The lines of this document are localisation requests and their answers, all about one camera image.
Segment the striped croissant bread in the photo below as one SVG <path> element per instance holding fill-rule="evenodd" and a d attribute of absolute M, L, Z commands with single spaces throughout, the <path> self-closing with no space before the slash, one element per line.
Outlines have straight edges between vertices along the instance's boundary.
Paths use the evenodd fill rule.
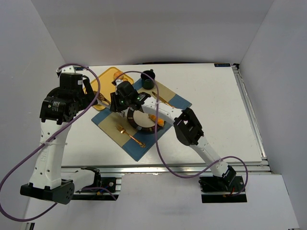
<path fill-rule="evenodd" d="M 165 121 L 161 118 L 157 118 L 155 115 L 148 114 L 148 117 L 153 121 L 157 122 L 157 125 L 160 127 L 164 127 Z"/>

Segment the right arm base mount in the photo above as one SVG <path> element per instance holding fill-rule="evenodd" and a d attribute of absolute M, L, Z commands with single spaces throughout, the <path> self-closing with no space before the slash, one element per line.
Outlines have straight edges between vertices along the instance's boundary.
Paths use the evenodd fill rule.
<path fill-rule="evenodd" d="M 213 176 L 199 178 L 203 204 L 246 203 L 247 196 L 242 176 L 225 185 Z"/>

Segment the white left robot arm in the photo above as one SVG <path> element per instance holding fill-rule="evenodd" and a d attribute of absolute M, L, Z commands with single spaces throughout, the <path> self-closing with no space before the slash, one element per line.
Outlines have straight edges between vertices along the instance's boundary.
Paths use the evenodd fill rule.
<path fill-rule="evenodd" d="M 70 128 L 61 130 L 78 112 L 94 99 L 89 78 L 78 73 L 62 73 L 59 87 L 49 92 L 40 111 L 41 138 L 34 172 L 20 193 L 41 200 L 68 204 L 74 192 L 101 185 L 100 171 L 93 167 L 78 169 L 66 179 L 61 178 L 61 165 Z"/>

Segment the brown chocolate bread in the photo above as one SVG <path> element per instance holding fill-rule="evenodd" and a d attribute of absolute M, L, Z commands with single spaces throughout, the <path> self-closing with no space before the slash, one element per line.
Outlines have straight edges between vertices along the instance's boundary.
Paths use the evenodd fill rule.
<path fill-rule="evenodd" d="M 99 93 L 98 100 L 102 102 L 110 103 L 109 100 L 107 100 L 102 93 Z"/>

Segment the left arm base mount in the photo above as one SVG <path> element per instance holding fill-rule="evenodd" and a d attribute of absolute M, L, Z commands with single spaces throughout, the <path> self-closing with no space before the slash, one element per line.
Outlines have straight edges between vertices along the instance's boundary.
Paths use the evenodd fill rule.
<path fill-rule="evenodd" d="M 115 201 L 119 196 L 119 178 L 101 176 L 99 169 L 82 167 L 94 173 L 94 183 L 74 193 L 72 200 Z"/>

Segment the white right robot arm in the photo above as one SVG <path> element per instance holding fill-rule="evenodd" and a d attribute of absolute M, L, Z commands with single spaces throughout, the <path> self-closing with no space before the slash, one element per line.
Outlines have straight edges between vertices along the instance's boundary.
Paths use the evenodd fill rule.
<path fill-rule="evenodd" d="M 128 108 L 163 119 L 174 127 L 178 141 L 196 151 L 210 167 L 215 179 L 215 189 L 230 189 L 236 172 L 211 147 L 192 109 L 174 108 L 157 101 L 148 93 L 138 93 L 128 81 L 114 80 L 112 84 L 116 87 L 115 92 L 110 94 L 112 112 L 121 112 Z"/>

